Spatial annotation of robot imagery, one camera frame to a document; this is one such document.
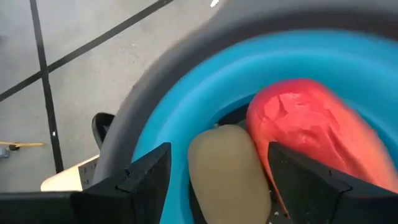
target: black tile line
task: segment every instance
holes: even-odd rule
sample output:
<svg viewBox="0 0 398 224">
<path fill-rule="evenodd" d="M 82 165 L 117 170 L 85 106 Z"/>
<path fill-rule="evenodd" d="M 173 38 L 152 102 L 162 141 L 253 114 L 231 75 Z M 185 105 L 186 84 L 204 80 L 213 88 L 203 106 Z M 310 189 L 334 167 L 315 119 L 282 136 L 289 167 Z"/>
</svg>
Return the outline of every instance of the black tile line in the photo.
<svg viewBox="0 0 398 224">
<path fill-rule="evenodd" d="M 63 162 L 60 141 L 58 138 L 57 122 L 55 120 L 54 104 L 49 82 L 49 68 L 47 67 L 47 61 L 45 59 L 43 35 L 42 29 L 40 28 L 39 12 L 37 10 L 36 0 L 30 0 L 30 11 L 32 12 L 37 54 L 39 56 L 40 76 L 42 77 L 43 83 L 45 109 L 47 110 L 47 119 L 49 121 L 50 139 L 55 163 L 55 171 L 56 173 L 59 173 L 63 171 Z"/>
<path fill-rule="evenodd" d="M 61 59 L 58 59 L 56 62 L 50 64 L 48 66 L 49 73 L 60 68 L 62 65 L 65 65 L 66 63 L 72 61 L 73 59 L 81 56 L 82 54 L 88 52 L 89 50 L 99 46 L 103 42 L 109 40 L 110 38 L 114 37 L 115 35 L 119 34 L 122 31 L 124 31 L 128 27 L 131 27 L 132 25 L 136 24 L 140 20 L 146 18 L 147 16 L 151 15 L 153 12 L 157 11 L 158 9 L 162 8 L 163 6 L 166 6 L 168 3 L 172 2 L 172 1 L 174 1 L 174 0 L 159 0 L 155 3 L 153 3 L 152 5 L 148 6 L 147 8 L 138 12 L 137 14 L 133 15 L 132 17 L 126 19 L 121 24 L 117 25 L 116 27 L 113 27 L 111 30 L 109 30 L 109 31 L 105 32 L 104 34 L 102 34 L 101 36 L 97 37 L 96 39 L 88 42 L 87 44 L 79 47 L 78 49 L 76 49 L 76 50 L 72 51 L 71 53 L 67 54 L 66 56 L 62 57 Z M 24 81 L 11 87 L 4 93 L 1 93 L 0 94 L 0 102 L 5 100 L 6 98 L 12 96 L 13 94 L 17 93 L 18 91 L 21 91 L 23 88 L 29 86 L 33 82 L 36 82 L 39 78 L 40 78 L 40 72 L 37 72 L 36 74 L 30 76 L 29 78 L 26 78 Z"/>
<path fill-rule="evenodd" d="M 3 100 L 9 98 L 10 96 L 14 95 L 15 93 L 21 91 L 22 89 L 24 89 L 25 87 L 29 86 L 33 82 L 36 82 L 40 78 L 41 78 L 40 72 L 37 72 L 34 75 L 31 75 L 30 77 L 26 78 L 24 81 L 14 85 L 13 87 L 8 89 L 4 93 L 0 94 L 0 102 L 2 102 Z"/>
<path fill-rule="evenodd" d="M 52 63 L 49 66 L 49 72 L 56 70 L 57 68 L 81 56 L 87 51 L 99 46 L 103 42 L 109 40 L 110 38 L 124 31 L 125 29 L 131 27 L 132 25 L 136 24 L 137 22 L 141 21 L 142 19 L 146 18 L 147 16 L 151 15 L 158 9 L 161 9 L 163 6 L 166 6 L 168 3 L 172 1 L 174 0 L 159 0 L 151 4 L 150 6 L 146 7 L 145 9 L 133 15 L 132 17 L 126 19 L 124 22 L 120 23 L 116 27 L 113 27 L 112 29 L 100 35 L 99 37 L 95 38 L 94 40 L 88 42 L 87 44 L 79 47 L 78 49 L 72 51 L 71 53 L 67 54 L 66 56 Z"/>
</svg>

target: beige object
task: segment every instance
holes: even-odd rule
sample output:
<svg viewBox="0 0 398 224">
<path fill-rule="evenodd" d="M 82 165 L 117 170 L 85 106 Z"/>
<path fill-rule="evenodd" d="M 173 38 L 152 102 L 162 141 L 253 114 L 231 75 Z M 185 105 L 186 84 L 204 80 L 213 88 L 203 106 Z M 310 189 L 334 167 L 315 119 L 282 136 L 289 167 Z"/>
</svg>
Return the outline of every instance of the beige object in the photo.
<svg viewBox="0 0 398 224">
<path fill-rule="evenodd" d="M 41 191 L 43 192 L 69 191 L 69 190 L 82 191 L 83 188 L 81 187 L 79 167 L 86 164 L 87 162 L 90 162 L 98 158 L 98 156 L 99 155 L 87 159 L 86 161 L 81 162 L 43 181 L 40 187 Z"/>
<path fill-rule="evenodd" d="M 249 134 L 224 125 L 197 136 L 189 147 L 189 173 L 208 224 L 264 224 L 269 186 Z"/>
</svg>

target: red plastic bag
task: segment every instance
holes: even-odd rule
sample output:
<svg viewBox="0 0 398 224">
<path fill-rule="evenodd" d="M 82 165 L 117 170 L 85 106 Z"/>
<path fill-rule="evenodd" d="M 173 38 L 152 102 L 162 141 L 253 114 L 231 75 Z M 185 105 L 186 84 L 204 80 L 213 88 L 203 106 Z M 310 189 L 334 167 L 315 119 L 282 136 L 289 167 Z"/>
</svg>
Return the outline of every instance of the red plastic bag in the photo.
<svg viewBox="0 0 398 224">
<path fill-rule="evenodd" d="M 377 134 L 315 81 L 289 80 L 267 87 L 249 105 L 247 123 L 273 184 L 268 143 L 278 141 L 334 169 L 398 193 L 396 169 Z"/>
</svg>

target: gray floor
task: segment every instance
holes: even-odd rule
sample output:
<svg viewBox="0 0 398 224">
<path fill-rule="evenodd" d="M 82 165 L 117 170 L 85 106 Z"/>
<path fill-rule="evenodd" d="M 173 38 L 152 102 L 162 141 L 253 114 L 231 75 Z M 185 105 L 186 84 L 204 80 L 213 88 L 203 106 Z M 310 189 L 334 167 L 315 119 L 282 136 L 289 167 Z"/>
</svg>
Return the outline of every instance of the gray floor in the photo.
<svg viewBox="0 0 398 224">
<path fill-rule="evenodd" d="M 48 63 L 154 0 L 37 0 Z M 115 113 L 148 66 L 215 14 L 222 0 L 175 0 L 50 74 L 65 168 L 99 153 L 91 119 Z M 0 93 L 39 71 L 28 1 L 0 2 Z M 0 102 L 0 141 L 40 141 L 0 160 L 0 192 L 39 190 L 55 174 L 41 80 Z"/>
</svg>

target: black plastic part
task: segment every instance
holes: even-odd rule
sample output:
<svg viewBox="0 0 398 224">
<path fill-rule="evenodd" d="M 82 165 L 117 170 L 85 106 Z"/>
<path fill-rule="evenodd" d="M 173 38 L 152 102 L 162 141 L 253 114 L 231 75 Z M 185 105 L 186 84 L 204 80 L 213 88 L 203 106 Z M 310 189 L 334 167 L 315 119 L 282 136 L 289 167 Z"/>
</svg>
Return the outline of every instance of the black plastic part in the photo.
<svg viewBox="0 0 398 224">
<path fill-rule="evenodd" d="M 169 187 L 170 150 L 170 143 L 163 143 L 82 192 L 0 194 L 0 222 L 158 224 Z"/>
<path fill-rule="evenodd" d="M 398 195 L 291 150 L 269 145 L 269 165 L 295 224 L 393 224 Z"/>
<path fill-rule="evenodd" d="M 109 127 L 112 124 L 113 118 L 113 114 L 97 113 L 91 122 L 94 139 L 100 150 L 102 143 L 105 140 L 106 133 L 108 133 Z"/>
<path fill-rule="evenodd" d="M 16 145 L 9 145 L 8 149 L 10 151 L 18 151 L 20 149 L 20 147 L 17 147 Z"/>
</svg>

